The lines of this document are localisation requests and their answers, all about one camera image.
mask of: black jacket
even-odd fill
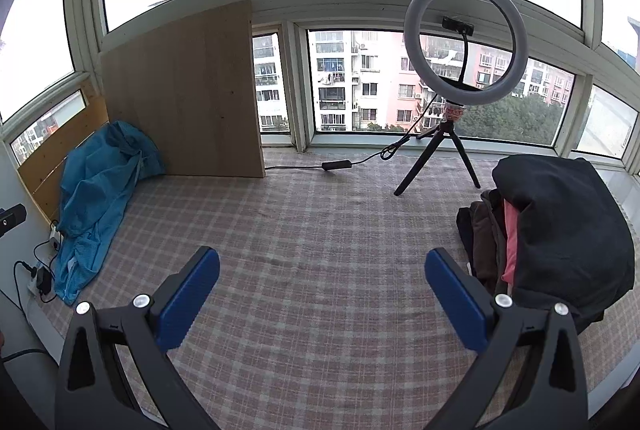
[[[493,171],[518,215],[517,305],[563,302],[578,332],[634,285],[634,244],[626,220],[586,160],[513,155]]]

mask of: tripod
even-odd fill
[[[427,145],[427,148],[424,149],[424,152],[422,152],[422,154],[418,158],[418,161],[414,163],[414,166],[411,168],[411,170],[409,170],[409,173],[402,180],[398,188],[396,188],[396,191],[394,192],[395,196],[400,195],[402,192],[406,190],[408,185],[411,184],[411,181],[414,180],[414,178],[418,175],[418,172],[422,170],[422,167],[427,164],[427,161],[429,160],[429,158],[436,151],[437,147],[440,145],[440,143],[444,139],[445,134],[449,134],[449,137],[453,141],[453,144],[458,149],[458,153],[460,154],[460,157],[462,158],[462,161],[465,164],[466,169],[469,172],[469,175],[471,175],[471,180],[474,182],[474,185],[476,186],[476,188],[480,187],[480,183],[478,181],[478,178],[476,177],[476,172],[474,171],[474,168],[471,166],[471,161],[469,160],[469,156],[465,152],[465,147],[462,145],[462,141],[460,140],[460,138],[458,137],[458,134],[456,134],[453,129],[454,129],[454,121],[446,120],[440,123],[439,125],[433,127],[432,129],[428,130],[427,132],[420,134],[420,136],[417,136],[416,139],[422,139],[423,137],[427,137],[433,134],[433,138]]]

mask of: ring light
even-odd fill
[[[411,0],[404,16],[404,46],[409,60],[411,60],[411,64],[418,75],[434,92],[437,92],[446,100],[461,105],[485,105],[496,102],[509,94],[519,83],[527,68],[527,59],[529,58],[527,30],[513,2],[511,0],[489,0],[500,10],[509,25],[511,41],[513,42],[513,55],[507,71],[497,82],[484,90],[473,92],[471,90],[457,89],[449,85],[433,72],[424,58],[420,45],[420,22],[424,11],[433,1]]]

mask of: blue clamp pad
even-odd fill
[[[424,275],[462,344],[483,352],[494,326],[489,293],[477,279],[466,275],[443,248],[427,253]]]
[[[149,323],[162,352],[180,347],[220,276],[218,253],[202,246],[177,274],[155,292]]]

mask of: pink cloth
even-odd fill
[[[518,214],[519,211],[511,203],[504,201],[504,227],[507,229],[507,265],[502,279],[513,285],[513,274],[516,271],[518,256]]]

